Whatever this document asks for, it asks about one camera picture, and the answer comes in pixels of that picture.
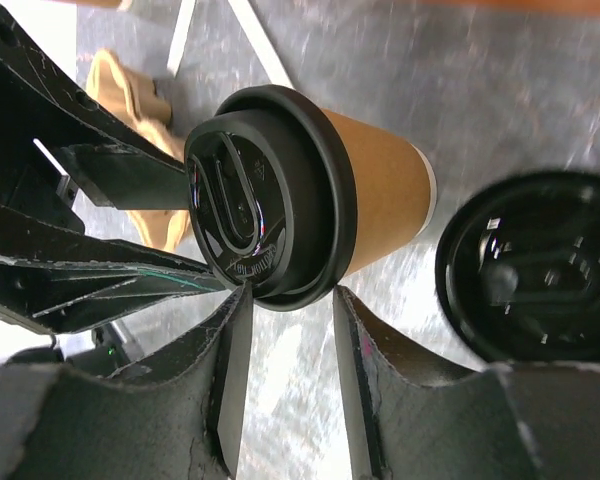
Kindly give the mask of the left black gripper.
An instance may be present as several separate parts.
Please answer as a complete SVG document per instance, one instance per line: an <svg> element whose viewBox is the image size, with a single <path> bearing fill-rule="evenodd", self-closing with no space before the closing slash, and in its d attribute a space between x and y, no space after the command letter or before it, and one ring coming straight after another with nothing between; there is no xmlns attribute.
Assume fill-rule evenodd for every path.
<svg viewBox="0 0 600 480"><path fill-rule="evenodd" d="M118 210L185 210L181 162L99 109L0 5L0 231L85 231L76 191Z"/></svg>

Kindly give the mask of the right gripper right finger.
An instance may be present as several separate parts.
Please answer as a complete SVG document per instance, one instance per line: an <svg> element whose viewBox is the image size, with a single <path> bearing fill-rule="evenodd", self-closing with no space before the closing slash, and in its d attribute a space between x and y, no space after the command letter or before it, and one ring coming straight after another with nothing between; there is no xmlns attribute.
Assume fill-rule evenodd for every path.
<svg viewBox="0 0 600 480"><path fill-rule="evenodd" d="M345 287L334 331L357 479L600 479L600 364L473 371L379 319Z"/></svg>

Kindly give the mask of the black cup lid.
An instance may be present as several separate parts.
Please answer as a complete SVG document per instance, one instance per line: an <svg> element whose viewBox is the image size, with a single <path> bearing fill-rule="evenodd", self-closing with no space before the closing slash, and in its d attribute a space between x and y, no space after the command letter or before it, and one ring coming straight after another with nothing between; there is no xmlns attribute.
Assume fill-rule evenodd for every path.
<svg viewBox="0 0 600 480"><path fill-rule="evenodd" d="M231 94L188 135L189 212L199 248L227 287L293 311L324 297L353 258L353 168L326 114L280 85Z"/></svg>
<svg viewBox="0 0 600 480"><path fill-rule="evenodd" d="M482 190L442 233L435 285L487 362L600 362L600 176L544 171Z"/></svg>

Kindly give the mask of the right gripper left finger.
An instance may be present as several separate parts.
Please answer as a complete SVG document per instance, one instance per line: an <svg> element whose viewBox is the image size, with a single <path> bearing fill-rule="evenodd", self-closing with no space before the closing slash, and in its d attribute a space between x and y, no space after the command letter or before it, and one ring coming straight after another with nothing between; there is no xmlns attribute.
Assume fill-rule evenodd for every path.
<svg viewBox="0 0 600 480"><path fill-rule="evenodd" d="M253 326L249 286L108 378L0 366L0 479L232 479Z"/></svg>

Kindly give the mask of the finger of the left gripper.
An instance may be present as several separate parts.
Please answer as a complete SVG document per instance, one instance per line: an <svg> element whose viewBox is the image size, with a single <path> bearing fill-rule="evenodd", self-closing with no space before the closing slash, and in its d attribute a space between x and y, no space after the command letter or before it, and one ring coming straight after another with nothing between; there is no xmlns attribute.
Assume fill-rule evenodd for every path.
<svg viewBox="0 0 600 480"><path fill-rule="evenodd" d="M78 333L167 299L223 290L209 266L101 240L0 204L0 319L39 334Z"/></svg>

